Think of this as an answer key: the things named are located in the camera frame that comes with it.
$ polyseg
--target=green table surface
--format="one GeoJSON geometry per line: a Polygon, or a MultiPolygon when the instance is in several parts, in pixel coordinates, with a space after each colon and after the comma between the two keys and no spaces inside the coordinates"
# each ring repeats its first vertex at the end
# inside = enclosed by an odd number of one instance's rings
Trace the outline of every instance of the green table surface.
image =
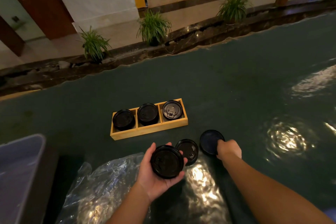
{"type": "MultiPolygon", "coordinates": [[[[207,129],[235,139],[248,164],[318,208],[336,207],[335,36],[336,15],[327,14],[2,101],[0,143],[42,133],[58,149],[45,223],[55,221],[83,161],[96,168],[144,152],[152,142],[199,143],[207,129]],[[113,112],[177,98],[188,126],[110,137],[113,112]]],[[[207,161],[233,222],[253,223],[225,169],[216,159],[207,161]]]]}

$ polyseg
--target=plastic container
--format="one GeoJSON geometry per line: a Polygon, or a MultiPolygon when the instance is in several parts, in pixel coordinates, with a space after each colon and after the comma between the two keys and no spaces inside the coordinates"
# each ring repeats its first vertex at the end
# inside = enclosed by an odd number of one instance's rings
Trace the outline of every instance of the plastic container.
{"type": "Polygon", "coordinates": [[[183,139],[176,144],[175,148],[183,152],[183,158],[187,158],[188,162],[186,166],[190,166],[196,162],[198,158],[197,143],[190,139],[183,139]]]}
{"type": "Polygon", "coordinates": [[[167,120],[177,120],[181,117],[183,109],[179,102],[169,100],[163,105],[162,113],[167,120]]]}
{"type": "Polygon", "coordinates": [[[156,148],[150,159],[155,174],[163,179],[172,179],[179,175],[184,166],[181,153],[173,146],[161,145],[156,148]]]}
{"type": "Polygon", "coordinates": [[[138,112],[138,121],[144,125],[149,126],[156,124],[159,120],[159,109],[156,105],[147,103],[139,107],[138,112]]]}
{"type": "Polygon", "coordinates": [[[0,223],[41,224],[57,166],[43,135],[0,145],[0,223]]]}
{"type": "Polygon", "coordinates": [[[208,155],[217,155],[218,140],[225,141],[223,135],[217,130],[206,130],[199,139],[199,146],[201,150],[208,155]]]}
{"type": "Polygon", "coordinates": [[[113,116],[112,122],[120,131],[131,129],[135,126],[134,114],[128,109],[120,110],[113,116]]]}

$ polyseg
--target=black plastic cup lid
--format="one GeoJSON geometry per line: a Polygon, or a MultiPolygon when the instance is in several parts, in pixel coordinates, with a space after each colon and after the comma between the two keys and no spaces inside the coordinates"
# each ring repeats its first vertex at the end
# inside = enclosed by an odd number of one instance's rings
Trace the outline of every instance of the black plastic cup lid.
{"type": "Polygon", "coordinates": [[[187,158],[188,162],[186,166],[190,166],[196,162],[198,158],[197,143],[190,139],[183,139],[176,144],[175,148],[183,152],[183,158],[187,158]]]}
{"type": "Polygon", "coordinates": [[[201,150],[209,155],[217,155],[217,142],[218,140],[225,141],[223,135],[217,130],[204,131],[199,139],[201,150]]]}
{"type": "Polygon", "coordinates": [[[182,106],[175,100],[167,101],[162,107],[163,116],[168,120],[176,120],[182,115],[182,106]]]}
{"type": "Polygon", "coordinates": [[[112,119],[113,126],[119,130],[131,129],[135,125],[135,118],[133,113],[128,110],[118,111],[112,119]]]}
{"type": "Polygon", "coordinates": [[[144,126],[155,124],[159,120],[159,109],[151,103],[140,106],[137,114],[138,120],[144,126]]]}
{"type": "Polygon", "coordinates": [[[155,174],[163,179],[172,179],[182,171],[184,162],[181,153],[173,146],[161,145],[150,159],[155,174]]]}

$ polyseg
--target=dark floor strip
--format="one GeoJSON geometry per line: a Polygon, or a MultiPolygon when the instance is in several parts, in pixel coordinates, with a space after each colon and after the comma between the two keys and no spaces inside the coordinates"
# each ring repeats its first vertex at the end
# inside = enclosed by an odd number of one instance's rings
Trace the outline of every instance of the dark floor strip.
{"type": "MultiPolygon", "coordinates": [[[[183,0],[183,1],[175,2],[175,3],[171,3],[167,5],[152,7],[152,8],[149,8],[149,10],[151,10],[153,13],[160,12],[163,14],[163,13],[179,10],[182,8],[187,8],[187,7],[191,7],[195,5],[201,5],[201,4],[212,2],[212,1],[217,1],[217,0],[183,0]]],[[[145,12],[146,12],[145,9],[143,8],[139,9],[140,18],[143,18],[145,16],[145,12]]]]}

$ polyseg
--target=wooden box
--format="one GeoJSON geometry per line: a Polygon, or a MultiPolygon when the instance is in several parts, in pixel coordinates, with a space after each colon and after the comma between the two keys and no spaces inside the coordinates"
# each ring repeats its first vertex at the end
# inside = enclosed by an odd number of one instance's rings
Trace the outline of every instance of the wooden box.
{"type": "Polygon", "coordinates": [[[179,98],[179,99],[175,99],[175,100],[181,104],[182,110],[183,110],[183,113],[182,113],[182,115],[179,119],[177,119],[177,120],[167,120],[163,116],[163,113],[162,113],[162,107],[163,107],[164,103],[166,103],[166,102],[162,102],[162,103],[155,104],[159,109],[159,116],[160,116],[157,124],[153,124],[153,125],[149,125],[149,126],[143,126],[140,122],[138,122],[137,112],[138,112],[139,107],[137,107],[137,108],[130,109],[130,111],[132,111],[132,113],[134,114],[134,117],[135,117],[135,126],[131,129],[120,131],[120,130],[116,129],[113,126],[113,123],[112,123],[110,136],[114,140],[119,140],[119,139],[124,139],[124,138],[128,138],[128,137],[140,136],[140,135],[153,133],[153,132],[157,132],[157,131],[161,131],[161,130],[166,130],[166,129],[170,129],[170,128],[177,128],[177,127],[188,125],[188,118],[187,118],[186,110],[184,108],[182,99],[179,98]]]}

